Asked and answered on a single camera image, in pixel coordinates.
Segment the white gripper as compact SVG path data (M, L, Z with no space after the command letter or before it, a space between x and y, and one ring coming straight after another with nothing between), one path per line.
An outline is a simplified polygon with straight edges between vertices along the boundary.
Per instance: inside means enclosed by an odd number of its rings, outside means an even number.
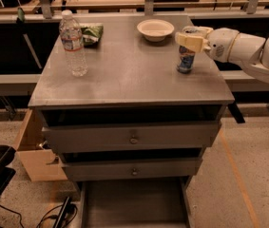
M186 26L183 28L183 32L175 34L177 44L195 53L207 50L206 54L211 59L222 63L228 61L231 47L240 33L238 30L230 28L213 30L210 27L200 26Z

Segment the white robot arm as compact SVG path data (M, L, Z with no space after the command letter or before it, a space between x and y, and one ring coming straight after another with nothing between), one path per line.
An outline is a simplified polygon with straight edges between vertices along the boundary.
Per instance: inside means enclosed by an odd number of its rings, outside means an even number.
M195 53L221 63L239 66L249 76L269 84L269 37L231 28L186 26L175 34L175 41Z

